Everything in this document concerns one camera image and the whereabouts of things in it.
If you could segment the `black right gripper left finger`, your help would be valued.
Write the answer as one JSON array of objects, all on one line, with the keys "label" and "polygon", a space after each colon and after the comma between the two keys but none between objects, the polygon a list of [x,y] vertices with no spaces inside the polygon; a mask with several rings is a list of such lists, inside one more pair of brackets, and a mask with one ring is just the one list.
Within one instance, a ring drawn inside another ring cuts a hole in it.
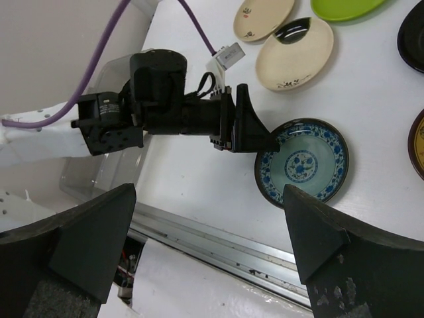
[{"label": "black right gripper left finger", "polygon": [[123,184],[1,233],[2,317],[96,317],[107,302],[136,203]]}]

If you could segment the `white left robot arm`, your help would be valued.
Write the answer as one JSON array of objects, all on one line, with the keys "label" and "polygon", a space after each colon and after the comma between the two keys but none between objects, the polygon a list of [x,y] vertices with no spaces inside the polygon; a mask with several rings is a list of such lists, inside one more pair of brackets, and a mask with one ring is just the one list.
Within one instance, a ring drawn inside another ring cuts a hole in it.
[{"label": "white left robot arm", "polygon": [[172,50],[147,50],[129,60],[130,78],[118,93],[82,95],[1,121],[1,165],[100,156],[142,148],[150,135],[208,136],[217,150],[278,151],[256,115],[248,87],[216,91],[206,83],[186,93],[187,60]]}]

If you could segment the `cream plate black patch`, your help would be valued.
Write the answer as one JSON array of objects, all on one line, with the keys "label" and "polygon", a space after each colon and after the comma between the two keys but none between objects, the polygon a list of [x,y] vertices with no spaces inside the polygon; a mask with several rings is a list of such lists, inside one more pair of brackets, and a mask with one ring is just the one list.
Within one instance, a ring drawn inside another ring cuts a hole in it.
[{"label": "cream plate black patch", "polygon": [[274,31],[260,49],[255,71],[271,91],[295,89],[314,78],[329,60],[334,33],[325,21],[304,17]]}]

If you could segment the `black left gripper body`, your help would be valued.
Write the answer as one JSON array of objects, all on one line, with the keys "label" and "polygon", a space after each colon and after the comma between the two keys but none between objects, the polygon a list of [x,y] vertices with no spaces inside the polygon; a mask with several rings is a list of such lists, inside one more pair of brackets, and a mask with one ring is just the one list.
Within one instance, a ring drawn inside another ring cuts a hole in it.
[{"label": "black left gripper body", "polygon": [[208,136],[216,149],[231,149],[231,88],[216,90],[215,75],[206,72],[198,88],[186,93],[186,74],[186,57],[173,50],[131,56],[129,87],[136,125],[151,135]]}]

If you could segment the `cream floral plate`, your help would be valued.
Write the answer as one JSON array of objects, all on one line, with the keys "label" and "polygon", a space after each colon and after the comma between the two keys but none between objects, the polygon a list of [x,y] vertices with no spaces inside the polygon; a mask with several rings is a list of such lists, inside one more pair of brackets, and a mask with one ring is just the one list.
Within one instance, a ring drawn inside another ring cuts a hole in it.
[{"label": "cream floral plate", "polygon": [[243,42],[256,42],[273,33],[291,13],[294,0],[246,0],[233,21],[235,36]]}]

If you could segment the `aluminium front rail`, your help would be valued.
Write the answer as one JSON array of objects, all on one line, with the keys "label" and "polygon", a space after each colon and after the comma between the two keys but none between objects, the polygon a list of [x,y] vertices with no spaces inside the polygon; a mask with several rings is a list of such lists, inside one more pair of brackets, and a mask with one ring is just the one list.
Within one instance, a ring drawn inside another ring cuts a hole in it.
[{"label": "aluminium front rail", "polygon": [[268,292],[310,308],[292,253],[137,202],[129,235],[154,239]]}]

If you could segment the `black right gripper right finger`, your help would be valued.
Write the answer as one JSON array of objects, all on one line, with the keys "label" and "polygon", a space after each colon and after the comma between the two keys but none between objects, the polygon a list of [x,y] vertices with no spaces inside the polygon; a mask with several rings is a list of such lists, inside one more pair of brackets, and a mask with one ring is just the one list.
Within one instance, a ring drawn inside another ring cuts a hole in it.
[{"label": "black right gripper right finger", "polygon": [[293,185],[284,211],[314,317],[422,317],[423,242],[369,225]]}]

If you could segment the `blue white plate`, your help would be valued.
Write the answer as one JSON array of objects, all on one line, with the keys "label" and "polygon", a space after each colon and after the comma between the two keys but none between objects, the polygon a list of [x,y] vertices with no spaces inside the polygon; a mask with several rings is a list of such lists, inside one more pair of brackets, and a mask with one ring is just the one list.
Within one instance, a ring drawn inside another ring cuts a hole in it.
[{"label": "blue white plate", "polygon": [[347,143],[329,123],[294,119],[272,131],[278,152],[259,152],[254,163],[256,185],[266,201],[283,209],[286,185],[322,202],[342,188],[350,163]]}]

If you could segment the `lime green plate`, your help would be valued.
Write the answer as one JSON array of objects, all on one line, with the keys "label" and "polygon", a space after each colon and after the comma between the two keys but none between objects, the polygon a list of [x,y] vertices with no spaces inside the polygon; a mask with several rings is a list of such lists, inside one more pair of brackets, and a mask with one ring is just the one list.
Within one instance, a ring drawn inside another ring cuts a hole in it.
[{"label": "lime green plate", "polygon": [[358,21],[371,15],[386,0],[311,0],[313,13],[330,23]]}]

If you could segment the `glossy black plate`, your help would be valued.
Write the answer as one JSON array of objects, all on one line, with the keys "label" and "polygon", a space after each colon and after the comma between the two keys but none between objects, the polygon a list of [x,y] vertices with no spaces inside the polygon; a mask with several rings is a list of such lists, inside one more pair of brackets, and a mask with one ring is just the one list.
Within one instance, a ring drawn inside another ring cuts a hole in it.
[{"label": "glossy black plate", "polygon": [[404,18],[397,34],[397,50],[410,68],[423,73],[423,1]]}]

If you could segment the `clear plastic bin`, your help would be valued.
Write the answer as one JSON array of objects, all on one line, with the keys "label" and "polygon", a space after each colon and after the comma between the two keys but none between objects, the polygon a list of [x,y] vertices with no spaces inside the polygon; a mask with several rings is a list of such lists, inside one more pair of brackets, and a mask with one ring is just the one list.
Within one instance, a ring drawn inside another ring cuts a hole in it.
[{"label": "clear plastic bin", "polygon": [[[119,92],[130,77],[130,56],[107,62],[88,93]],[[68,158],[59,188],[86,202],[125,183],[137,184],[152,137],[144,135],[144,146],[95,157]]]}]

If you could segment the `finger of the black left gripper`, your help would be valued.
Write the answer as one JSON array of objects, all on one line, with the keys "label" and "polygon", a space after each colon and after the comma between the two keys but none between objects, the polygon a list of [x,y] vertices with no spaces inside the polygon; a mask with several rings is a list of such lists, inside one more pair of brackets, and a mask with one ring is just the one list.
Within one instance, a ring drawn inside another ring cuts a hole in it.
[{"label": "finger of the black left gripper", "polygon": [[256,114],[248,85],[237,86],[231,151],[234,153],[278,152],[280,144]]}]

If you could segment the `white cover panel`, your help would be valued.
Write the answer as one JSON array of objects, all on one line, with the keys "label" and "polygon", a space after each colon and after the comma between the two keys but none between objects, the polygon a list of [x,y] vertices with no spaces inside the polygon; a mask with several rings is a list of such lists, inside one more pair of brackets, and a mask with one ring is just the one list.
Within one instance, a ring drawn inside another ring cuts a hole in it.
[{"label": "white cover panel", "polygon": [[135,274],[132,305],[112,286],[100,317],[312,317],[300,306],[147,240]]}]

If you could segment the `yellow brown plate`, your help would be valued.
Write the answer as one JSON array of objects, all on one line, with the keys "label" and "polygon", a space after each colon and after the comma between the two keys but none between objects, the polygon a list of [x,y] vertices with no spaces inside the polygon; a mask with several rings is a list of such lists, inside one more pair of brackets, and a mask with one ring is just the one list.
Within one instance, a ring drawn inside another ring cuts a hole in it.
[{"label": "yellow brown plate", "polygon": [[423,116],[424,110],[422,110],[415,118],[411,125],[408,139],[407,139],[407,151],[409,159],[414,170],[417,172],[419,177],[423,179]]}]

